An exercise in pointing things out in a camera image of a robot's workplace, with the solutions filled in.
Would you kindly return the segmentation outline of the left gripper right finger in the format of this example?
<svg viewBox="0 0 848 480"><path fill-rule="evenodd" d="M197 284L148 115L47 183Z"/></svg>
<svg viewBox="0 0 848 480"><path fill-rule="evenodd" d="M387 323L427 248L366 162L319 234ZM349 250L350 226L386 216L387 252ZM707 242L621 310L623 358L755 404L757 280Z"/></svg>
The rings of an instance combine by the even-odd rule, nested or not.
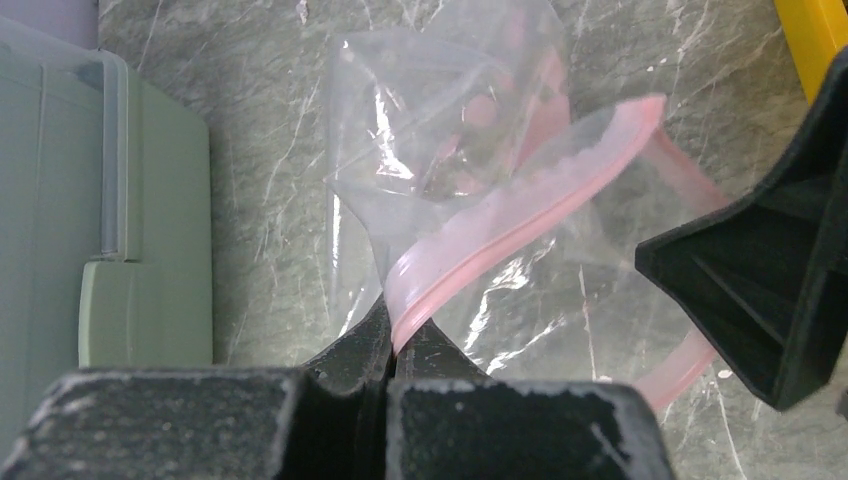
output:
<svg viewBox="0 0 848 480"><path fill-rule="evenodd" d="M495 380L433 322L396 354L389 479L673 479L656 417L631 386Z"/></svg>

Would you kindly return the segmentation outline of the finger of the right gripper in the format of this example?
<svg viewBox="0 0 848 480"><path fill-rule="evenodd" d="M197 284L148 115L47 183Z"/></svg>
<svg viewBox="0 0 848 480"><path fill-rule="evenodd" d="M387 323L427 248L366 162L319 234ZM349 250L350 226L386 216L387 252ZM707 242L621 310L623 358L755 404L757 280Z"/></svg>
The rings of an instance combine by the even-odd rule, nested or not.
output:
<svg viewBox="0 0 848 480"><path fill-rule="evenodd" d="M847 335L845 52L753 190L640 243L635 265L770 407L830 382Z"/></svg>

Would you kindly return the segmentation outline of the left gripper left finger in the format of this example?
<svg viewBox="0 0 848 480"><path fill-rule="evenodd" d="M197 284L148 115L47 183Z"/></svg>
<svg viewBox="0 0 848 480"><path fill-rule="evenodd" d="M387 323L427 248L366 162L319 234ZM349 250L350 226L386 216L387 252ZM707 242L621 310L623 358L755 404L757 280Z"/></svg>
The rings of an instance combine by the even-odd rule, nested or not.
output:
<svg viewBox="0 0 848 480"><path fill-rule="evenodd" d="M5 479L376 479L392 367L387 308L295 367L107 370L60 378Z"/></svg>

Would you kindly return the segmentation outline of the clear zip top bag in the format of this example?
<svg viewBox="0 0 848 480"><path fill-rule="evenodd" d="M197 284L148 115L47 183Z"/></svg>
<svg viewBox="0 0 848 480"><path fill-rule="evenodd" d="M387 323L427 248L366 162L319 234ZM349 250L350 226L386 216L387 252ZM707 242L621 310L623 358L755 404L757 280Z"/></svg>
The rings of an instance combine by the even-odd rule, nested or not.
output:
<svg viewBox="0 0 848 480"><path fill-rule="evenodd" d="M715 350L635 268L723 204L646 93L571 115L548 1L451 1L422 30L337 35L327 184L337 300L383 299L395 351L429 321L488 374L631 383L672 403Z"/></svg>

